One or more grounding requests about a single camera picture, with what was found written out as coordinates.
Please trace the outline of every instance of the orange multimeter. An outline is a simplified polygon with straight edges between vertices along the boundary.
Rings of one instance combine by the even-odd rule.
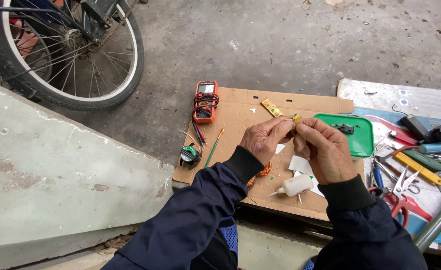
[[[218,88],[216,81],[197,83],[192,115],[197,123],[213,123],[216,119],[216,108],[219,102]]]

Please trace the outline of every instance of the copper wire coil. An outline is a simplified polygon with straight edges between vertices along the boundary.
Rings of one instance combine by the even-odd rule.
[[[270,173],[270,169],[271,169],[271,165],[270,165],[270,161],[269,161],[269,163],[267,163],[267,165],[264,167],[264,169],[261,170],[257,174],[257,176],[266,176],[266,175],[268,175]]]
[[[247,182],[247,190],[251,190],[253,188],[253,185],[255,184],[255,176],[252,177],[248,182]]]

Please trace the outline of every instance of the cardboard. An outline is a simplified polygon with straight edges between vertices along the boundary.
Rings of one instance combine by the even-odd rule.
[[[205,146],[203,158],[199,165],[192,170],[177,165],[173,180],[184,183],[192,183],[194,175],[205,166],[207,157],[217,139],[221,128],[224,133],[220,138],[216,150],[212,155],[209,165],[224,162],[230,158],[236,146],[241,142],[247,127],[265,122],[272,115],[260,104],[268,97],[284,115],[298,113],[303,118],[313,117],[318,113],[352,113],[353,102],[335,96],[301,95],[277,92],[265,92],[257,90],[235,89],[219,87],[219,105],[216,110],[216,120],[213,124],[202,124],[200,128],[209,145]],[[195,132],[192,125],[189,126],[188,134],[195,140]],[[186,136],[184,145],[192,143],[192,139]],[[277,194],[266,197],[282,186],[282,181],[293,177],[293,171],[289,170],[290,160],[294,153],[292,140],[285,144],[285,148],[272,157],[272,170],[269,175],[256,177],[253,189],[249,191],[249,197],[243,200],[245,203],[267,207],[270,209],[298,214],[306,217],[328,220],[325,208],[325,198],[308,191],[301,194],[302,204],[297,196],[288,197],[285,194]],[[363,162],[354,162],[357,172],[363,176]]]

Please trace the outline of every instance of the bicycle tire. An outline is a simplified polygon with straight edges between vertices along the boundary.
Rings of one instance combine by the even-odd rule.
[[[127,12],[127,10],[129,9],[127,3],[123,1],[120,2],[119,5],[124,13]],[[123,89],[119,94],[113,96],[112,98],[102,101],[78,101],[76,99],[60,95],[45,87],[43,83],[39,82],[29,73],[25,73],[10,80],[7,80],[7,83],[9,83],[14,92],[17,92],[18,94],[23,95],[26,98],[37,97],[51,104],[77,111],[106,109],[120,104],[121,102],[125,101],[137,88],[142,77],[142,71],[144,67],[144,46],[142,42],[140,28],[133,17],[133,13],[129,14],[128,20],[131,24],[133,31],[132,34],[135,35],[135,41],[137,44],[137,66],[130,83],[125,87],[125,89]],[[6,34],[2,23],[2,12],[0,12],[0,77],[9,78],[25,71],[25,67],[23,67],[23,65],[14,55],[6,39]]]

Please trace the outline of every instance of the jacket sleeve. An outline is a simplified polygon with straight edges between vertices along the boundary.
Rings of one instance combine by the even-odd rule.
[[[367,192],[360,175],[319,190],[329,204],[333,239],[320,251],[314,270],[427,269],[410,234],[384,200]]]
[[[191,186],[177,191],[102,270],[188,269],[202,253],[221,217],[234,213],[247,196],[247,182],[264,169],[248,150],[237,146],[231,158],[201,169]]]

